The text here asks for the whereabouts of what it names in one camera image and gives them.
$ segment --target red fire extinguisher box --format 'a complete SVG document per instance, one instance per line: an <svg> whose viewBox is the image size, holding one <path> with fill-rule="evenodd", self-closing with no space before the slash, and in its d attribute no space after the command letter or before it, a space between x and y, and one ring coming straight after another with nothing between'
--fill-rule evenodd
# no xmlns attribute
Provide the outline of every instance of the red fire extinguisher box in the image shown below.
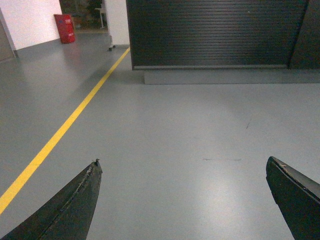
<svg viewBox="0 0 320 240"><path fill-rule="evenodd" d="M56 26L58 28L61 43L73 43L75 38L74 27L69 14L55 14Z"/></svg>

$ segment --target doorway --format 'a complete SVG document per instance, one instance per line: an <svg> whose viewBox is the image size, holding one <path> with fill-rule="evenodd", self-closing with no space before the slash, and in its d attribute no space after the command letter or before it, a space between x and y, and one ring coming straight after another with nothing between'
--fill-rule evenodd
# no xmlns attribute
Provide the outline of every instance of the doorway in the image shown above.
<svg viewBox="0 0 320 240"><path fill-rule="evenodd" d="M59 0L63 14L70 14L74 32L107 33L105 0Z"/></svg>

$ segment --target roller shutter door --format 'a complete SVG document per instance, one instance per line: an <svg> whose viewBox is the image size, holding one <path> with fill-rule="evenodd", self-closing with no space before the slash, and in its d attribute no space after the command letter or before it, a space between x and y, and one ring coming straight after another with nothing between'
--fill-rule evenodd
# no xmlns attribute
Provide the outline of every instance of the roller shutter door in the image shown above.
<svg viewBox="0 0 320 240"><path fill-rule="evenodd" d="M127 0L133 69L287 67L306 0Z"/></svg>

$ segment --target black wall panel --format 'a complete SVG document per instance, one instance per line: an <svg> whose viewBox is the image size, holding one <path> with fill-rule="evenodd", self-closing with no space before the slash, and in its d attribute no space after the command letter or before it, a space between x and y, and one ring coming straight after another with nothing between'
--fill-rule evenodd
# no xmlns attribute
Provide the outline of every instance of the black wall panel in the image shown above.
<svg viewBox="0 0 320 240"><path fill-rule="evenodd" d="M290 60L291 69L320 69L320 1L309 0Z"/></svg>

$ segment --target yellow floor line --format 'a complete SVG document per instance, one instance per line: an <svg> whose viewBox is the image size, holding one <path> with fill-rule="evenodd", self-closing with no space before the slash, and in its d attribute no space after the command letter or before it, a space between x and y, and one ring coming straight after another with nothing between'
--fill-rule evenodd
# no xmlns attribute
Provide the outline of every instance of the yellow floor line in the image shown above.
<svg viewBox="0 0 320 240"><path fill-rule="evenodd" d="M11 184L11 186L5 191L5 193L0 197L0 215L15 198L21 188L29 180L32 174L37 170L37 168L46 159L52 149L68 131L71 125L75 122L81 112L85 109L91 99L96 95L98 90L106 82L108 77L117 68L121 61L130 51L128 48L124 54L115 62L115 64L110 68L110 70L101 78L101 80L96 84L96 86L91 90L91 92L85 97L85 99L80 103L80 105L74 110L74 112L69 116L69 118L64 122L64 124L59 128L58 131L52 136L52 138L44 145L41 151L35 156L35 158L29 163L29 165L23 170L23 172L17 177L17 179Z"/></svg>

